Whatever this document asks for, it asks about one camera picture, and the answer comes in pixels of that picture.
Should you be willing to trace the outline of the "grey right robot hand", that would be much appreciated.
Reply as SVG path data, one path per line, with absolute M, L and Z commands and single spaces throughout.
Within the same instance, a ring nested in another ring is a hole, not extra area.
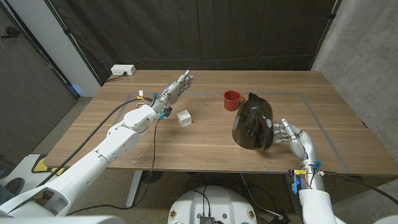
M 288 142 L 290 150 L 301 160 L 317 161 L 315 146 L 309 133 L 290 124 L 286 119 L 274 123 L 274 136 L 276 144 Z

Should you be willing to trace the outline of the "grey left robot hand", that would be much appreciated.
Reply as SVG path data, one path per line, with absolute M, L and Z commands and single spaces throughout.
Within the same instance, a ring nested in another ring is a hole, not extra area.
M 168 107 L 178 101 L 178 98 L 193 84 L 193 76 L 186 70 L 177 81 L 169 83 L 162 92 L 155 98 L 151 108 L 160 115 Z

